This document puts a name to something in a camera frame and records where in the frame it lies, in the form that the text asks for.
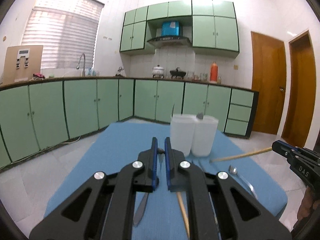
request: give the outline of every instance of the white plastic cup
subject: white plastic cup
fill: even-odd
[[[188,156],[191,150],[196,116],[193,114],[174,114],[170,123],[171,148]]]
[[[205,115],[203,119],[196,119],[191,150],[196,157],[209,156],[219,120]]]

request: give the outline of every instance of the orange thermos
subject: orange thermos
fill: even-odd
[[[216,83],[218,79],[218,65],[214,61],[210,67],[210,83]]]

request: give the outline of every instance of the white wall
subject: white wall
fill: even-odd
[[[138,7],[175,0],[139,0]],[[215,60],[219,66],[222,83],[251,88],[252,85],[252,42],[251,31],[281,39],[283,26],[273,0],[224,0],[233,1],[239,28],[240,54],[236,59],[195,55],[191,49],[165,48],[154,56],[134,56],[131,58],[131,75],[151,76],[153,66],[160,63],[168,71],[179,66],[196,74],[209,72]]]
[[[100,71],[100,75],[115,75],[118,68],[125,65],[127,72],[129,72],[130,57],[120,56],[119,47],[124,13],[136,8],[138,0],[98,1],[104,3],[105,7],[102,11],[98,32],[94,68]],[[20,45],[27,20],[35,3],[36,0],[16,0],[0,25],[1,40],[4,36],[7,37],[6,41],[0,42],[0,74],[3,72],[7,47]],[[103,39],[103,36],[111,37],[112,41]],[[62,76],[69,71],[71,72],[67,75],[72,76],[80,75],[82,72],[82,70],[74,69],[44,69],[43,73],[47,76],[49,74]]]
[[[290,97],[291,60],[289,41],[291,41],[293,37],[292,35],[289,35],[287,32],[299,35],[305,32],[306,30],[309,30],[316,61],[317,87],[315,109],[305,147],[313,149],[319,134],[320,127],[320,22],[316,18],[316,15],[314,14],[311,7],[308,5],[306,0],[274,0],[274,2],[280,12],[280,17],[283,22],[284,42],[287,58],[286,95],[284,111],[282,114],[278,134],[282,134],[284,128]]]

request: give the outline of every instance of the white pot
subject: white pot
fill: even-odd
[[[152,74],[153,75],[164,75],[164,68],[160,67],[159,65],[157,67],[154,67],[152,69]]]

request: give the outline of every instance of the blue tablecloth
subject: blue tablecloth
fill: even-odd
[[[152,137],[158,139],[158,147],[164,148],[164,139],[169,135],[169,125],[127,122],[111,124],[92,144],[49,200],[45,216],[96,171],[104,171],[106,174],[119,172],[123,166],[137,160],[141,151],[150,149]],[[243,152],[239,147],[217,131],[210,156],[201,158],[201,163],[206,172],[212,174],[216,174],[218,171],[227,171],[230,164],[237,167],[239,173],[254,186],[259,202],[273,215],[279,215],[287,204],[287,196],[282,188],[251,158],[209,163],[209,159],[212,158],[241,153]],[[190,155],[187,160],[191,159],[195,164],[198,164],[198,158]],[[167,190],[165,163],[160,167],[158,161],[157,175],[160,179],[159,187],[155,192],[149,194],[144,217],[140,224],[133,228],[132,239],[186,240],[188,238],[176,194]],[[143,193],[137,193],[135,209],[137,209],[142,197]]]

